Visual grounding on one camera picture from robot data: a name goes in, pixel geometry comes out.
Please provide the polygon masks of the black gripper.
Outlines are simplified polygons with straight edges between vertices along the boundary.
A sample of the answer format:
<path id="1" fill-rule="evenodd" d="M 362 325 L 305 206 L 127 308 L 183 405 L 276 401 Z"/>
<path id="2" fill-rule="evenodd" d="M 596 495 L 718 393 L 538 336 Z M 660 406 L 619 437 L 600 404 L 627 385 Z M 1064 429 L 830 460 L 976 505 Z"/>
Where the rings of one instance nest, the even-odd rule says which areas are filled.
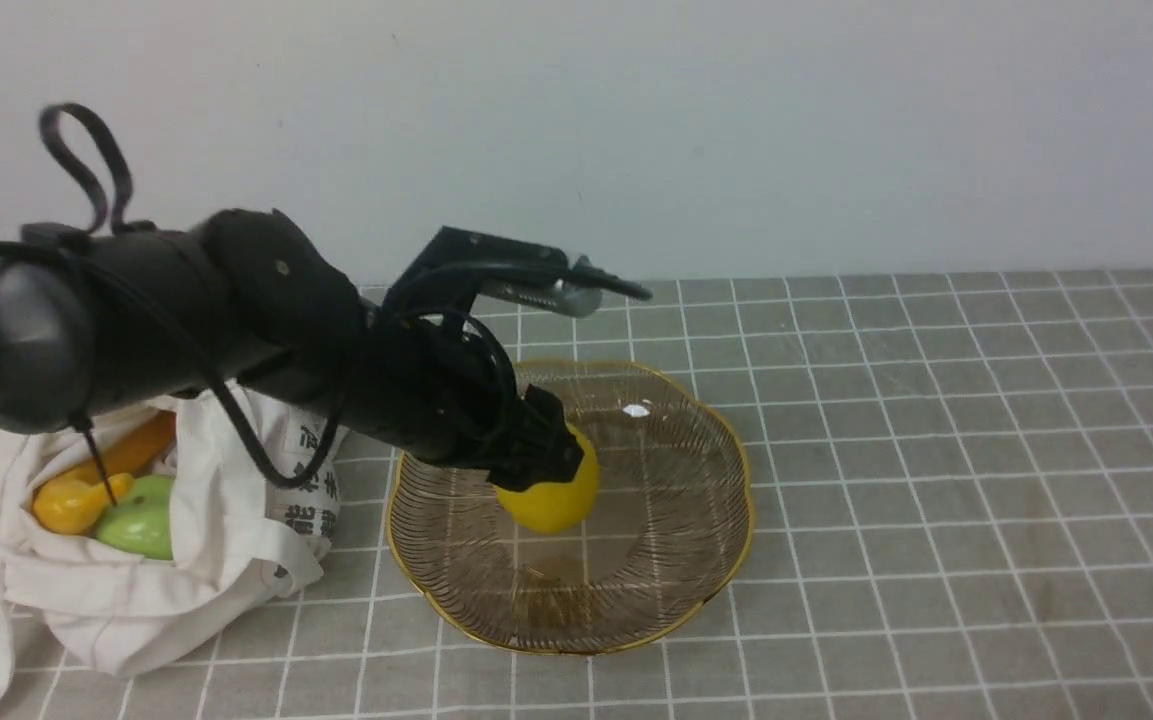
<path id="1" fill-rule="evenodd" d="M 361 433 L 439 468 L 487 471 L 504 492 L 570 483 L 586 459 L 558 397 L 518 381 L 493 338 L 434 325 L 361 333 Z"/>

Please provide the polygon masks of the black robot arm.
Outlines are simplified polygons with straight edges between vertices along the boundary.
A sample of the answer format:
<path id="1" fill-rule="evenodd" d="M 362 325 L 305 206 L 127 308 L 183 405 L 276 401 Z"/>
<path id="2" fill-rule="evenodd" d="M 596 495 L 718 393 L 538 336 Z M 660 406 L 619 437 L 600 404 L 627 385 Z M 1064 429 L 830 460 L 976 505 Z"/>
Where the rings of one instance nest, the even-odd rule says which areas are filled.
<path id="1" fill-rule="evenodd" d="M 0 428 L 40 434 L 160 396 L 211 392 L 269 482 L 241 389 L 507 492 L 570 482 L 590 453 L 562 402 L 521 387 L 472 315 L 498 263 L 420 260 L 380 303 L 279 211 L 229 210 L 193 231 L 91 237 L 27 225 L 0 241 Z"/>

